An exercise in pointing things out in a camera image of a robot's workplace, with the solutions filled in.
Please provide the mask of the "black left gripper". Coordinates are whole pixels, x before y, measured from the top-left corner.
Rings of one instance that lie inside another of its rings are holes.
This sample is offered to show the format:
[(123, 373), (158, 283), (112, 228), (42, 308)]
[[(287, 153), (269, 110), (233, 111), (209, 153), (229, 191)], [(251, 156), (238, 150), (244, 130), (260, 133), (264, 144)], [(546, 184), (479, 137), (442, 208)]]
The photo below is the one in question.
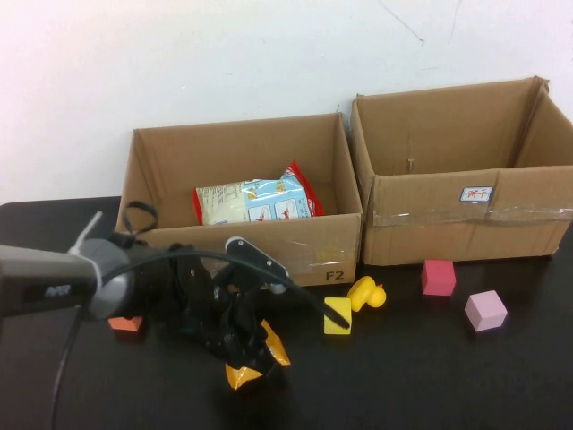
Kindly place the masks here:
[(277, 379), (280, 364), (267, 346), (267, 332), (256, 316), (255, 298), (269, 282), (265, 257), (221, 254), (226, 265), (212, 276), (191, 245), (168, 248), (133, 245), (133, 315), (150, 317), (162, 328), (186, 336), (211, 354), (225, 354), (234, 369), (252, 368)]

